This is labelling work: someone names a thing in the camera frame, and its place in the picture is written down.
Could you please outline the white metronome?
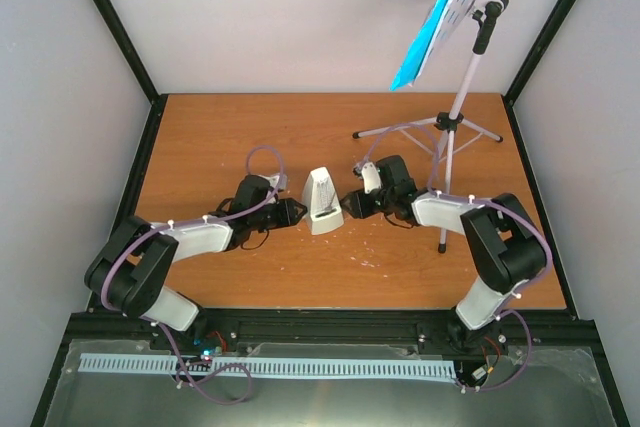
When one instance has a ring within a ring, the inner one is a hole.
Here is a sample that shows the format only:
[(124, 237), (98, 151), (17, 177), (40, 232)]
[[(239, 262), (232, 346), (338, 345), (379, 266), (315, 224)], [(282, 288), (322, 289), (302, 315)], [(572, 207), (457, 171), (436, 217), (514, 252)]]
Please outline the white metronome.
[(302, 203), (305, 221), (313, 236), (324, 235), (344, 225), (342, 208), (331, 175), (326, 167), (312, 170), (305, 182)]

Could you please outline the white music stand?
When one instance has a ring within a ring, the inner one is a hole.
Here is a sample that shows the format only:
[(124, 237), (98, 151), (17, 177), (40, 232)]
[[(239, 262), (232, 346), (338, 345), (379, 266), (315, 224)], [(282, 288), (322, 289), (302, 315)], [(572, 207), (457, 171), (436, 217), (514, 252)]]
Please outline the white music stand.
[(474, 130), (476, 132), (475, 140), (479, 140), (481, 137), (488, 137), (498, 143), (503, 141), (500, 135), (484, 129), (465, 118), (462, 114), (462, 108), (469, 94), (476, 71), (489, 46), (497, 20), (507, 9), (508, 5), (509, 0), (448, 0), (418, 77), (413, 83), (396, 91), (391, 91), (397, 92), (413, 85), (430, 63), (431, 59), (439, 53), (450, 40), (457, 27), (464, 22), (465, 19), (471, 19), (477, 24), (477, 31), (471, 45), (471, 54), (464, 75), (461, 78), (454, 101), (447, 112), (441, 112), (436, 117), (425, 118), (414, 122), (356, 131), (353, 133), (355, 139), (374, 136), (377, 141), (381, 141), (384, 136), (396, 130), (406, 133), (407, 130), (412, 127), (422, 128), (424, 126), (434, 126), (440, 130), (442, 132), (441, 139), (435, 142), (432, 148), (426, 150), (433, 156), (434, 161), (445, 162), (444, 192), (441, 194), (443, 199), (436, 202), (438, 206), (442, 204), (448, 206), (453, 203), (451, 183), (453, 180), (453, 158), (456, 153), (455, 140), (458, 127), (463, 125)]

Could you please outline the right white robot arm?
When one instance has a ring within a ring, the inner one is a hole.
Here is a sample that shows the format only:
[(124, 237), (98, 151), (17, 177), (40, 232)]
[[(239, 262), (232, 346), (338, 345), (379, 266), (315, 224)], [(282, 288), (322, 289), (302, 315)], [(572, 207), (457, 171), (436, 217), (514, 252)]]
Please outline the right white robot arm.
[(549, 244), (511, 193), (485, 199), (420, 189), (399, 155), (361, 161), (354, 175), (363, 187), (341, 200), (351, 217), (381, 214), (395, 226), (438, 228), (466, 239), (477, 277), (454, 308), (453, 331), (478, 331), (497, 320), (510, 299), (552, 267)]

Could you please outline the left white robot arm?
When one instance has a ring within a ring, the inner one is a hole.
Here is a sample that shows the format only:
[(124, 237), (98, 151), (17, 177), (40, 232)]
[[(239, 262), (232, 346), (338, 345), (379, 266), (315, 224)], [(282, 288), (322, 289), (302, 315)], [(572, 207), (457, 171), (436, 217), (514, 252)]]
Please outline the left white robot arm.
[(184, 348), (197, 349), (207, 340), (208, 325), (195, 301), (166, 286), (170, 268), (188, 258), (243, 248), (254, 232), (297, 225), (308, 209), (279, 196), (285, 185), (284, 174), (248, 174), (233, 197), (200, 218), (149, 223), (131, 216), (90, 264), (84, 283), (105, 308), (163, 324)]

